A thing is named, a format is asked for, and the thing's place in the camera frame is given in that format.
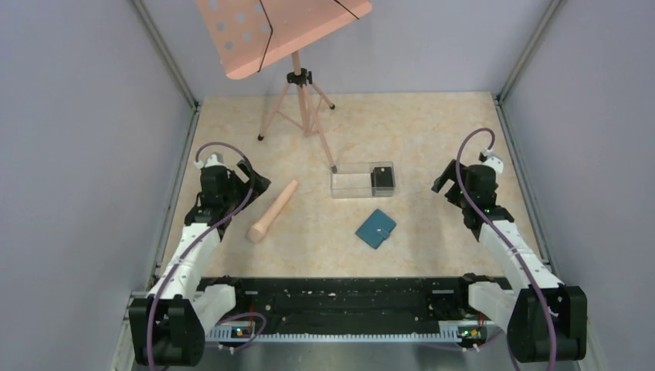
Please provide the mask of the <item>black card stack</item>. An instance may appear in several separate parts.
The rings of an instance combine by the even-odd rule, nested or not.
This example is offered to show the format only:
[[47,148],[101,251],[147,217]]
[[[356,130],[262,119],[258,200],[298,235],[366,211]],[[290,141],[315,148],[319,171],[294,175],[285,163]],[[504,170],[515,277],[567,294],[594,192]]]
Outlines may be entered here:
[[371,183],[376,192],[391,192],[395,188],[393,168],[391,166],[375,166],[371,171]]

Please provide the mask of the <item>teal card holder wallet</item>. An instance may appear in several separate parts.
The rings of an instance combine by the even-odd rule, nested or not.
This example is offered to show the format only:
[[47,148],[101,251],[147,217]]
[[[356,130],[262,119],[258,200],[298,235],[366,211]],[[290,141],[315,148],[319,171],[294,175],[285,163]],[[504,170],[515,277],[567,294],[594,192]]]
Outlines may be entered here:
[[397,223],[380,209],[376,209],[355,231],[355,235],[373,249],[378,249],[396,228]]

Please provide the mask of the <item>clear plastic box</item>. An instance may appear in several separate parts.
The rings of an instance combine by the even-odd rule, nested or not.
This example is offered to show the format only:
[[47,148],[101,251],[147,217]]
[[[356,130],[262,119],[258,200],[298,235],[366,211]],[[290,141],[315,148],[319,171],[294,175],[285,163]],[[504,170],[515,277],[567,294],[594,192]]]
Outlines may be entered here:
[[390,192],[376,192],[372,188],[371,171],[375,166],[391,166],[394,180],[395,169],[392,162],[356,162],[336,166],[331,173],[331,196],[333,199],[386,198],[392,197],[395,188]]

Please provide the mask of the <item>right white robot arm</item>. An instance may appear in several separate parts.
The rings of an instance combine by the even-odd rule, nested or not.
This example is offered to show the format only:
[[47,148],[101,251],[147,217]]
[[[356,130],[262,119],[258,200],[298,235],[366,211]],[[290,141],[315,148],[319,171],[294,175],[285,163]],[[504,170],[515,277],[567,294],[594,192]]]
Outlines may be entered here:
[[510,287],[490,277],[466,274],[453,297],[462,318],[479,312],[506,334],[512,356],[522,363],[577,361],[587,353],[588,302],[584,291],[557,278],[528,246],[510,212],[497,204],[497,168],[452,160],[432,187],[445,184],[449,203],[461,209],[464,226],[499,263]]

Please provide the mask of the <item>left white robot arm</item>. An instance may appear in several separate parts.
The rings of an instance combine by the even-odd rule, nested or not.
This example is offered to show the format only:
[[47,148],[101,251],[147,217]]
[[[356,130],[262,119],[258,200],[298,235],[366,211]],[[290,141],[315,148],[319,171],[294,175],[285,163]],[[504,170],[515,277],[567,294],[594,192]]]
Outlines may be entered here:
[[270,180],[248,158],[237,163],[245,180],[219,155],[198,165],[201,189],[185,215],[178,247],[149,293],[128,309],[135,361],[151,369],[197,365],[216,322],[223,315],[241,318],[248,307],[246,296],[227,284],[196,290],[232,218],[267,191]]

